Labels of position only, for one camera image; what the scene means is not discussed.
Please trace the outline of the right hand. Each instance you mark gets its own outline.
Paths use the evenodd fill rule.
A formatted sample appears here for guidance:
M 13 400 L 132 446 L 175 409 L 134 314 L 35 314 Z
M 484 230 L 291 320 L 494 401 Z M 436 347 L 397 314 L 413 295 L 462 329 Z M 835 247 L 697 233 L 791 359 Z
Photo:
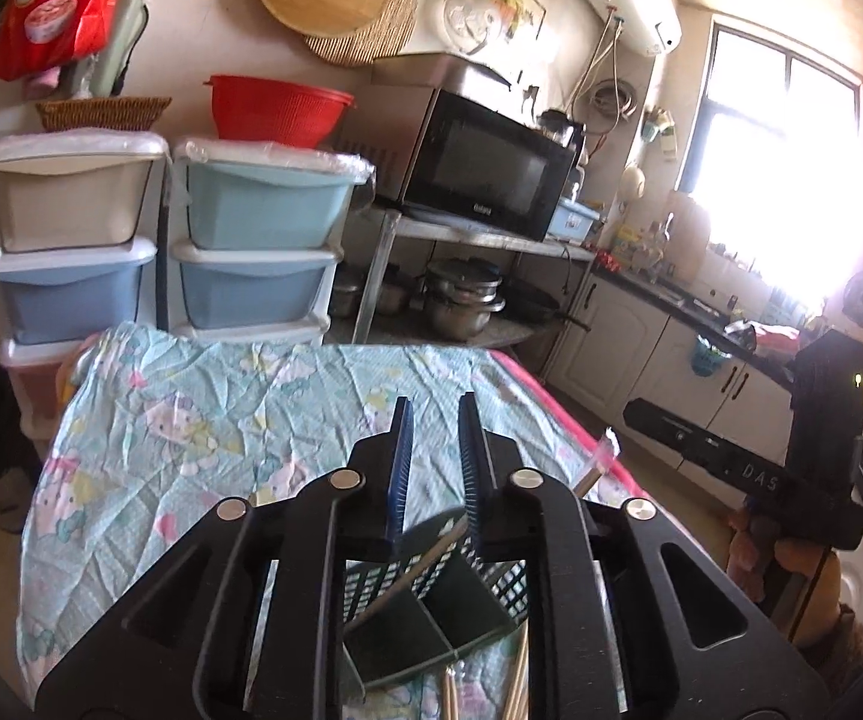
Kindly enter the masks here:
M 791 610 L 775 626 L 799 647 L 817 645 L 840 617 L 840 559 L 834 551 L 806 539 L 783 538 L 777 524 L 747 509 L 729 516 L 733 538 L 726 573 L 757 605 L 765 603 L 768 569 L 781 569 L 790 580 L 781 593 L 795 589 Z

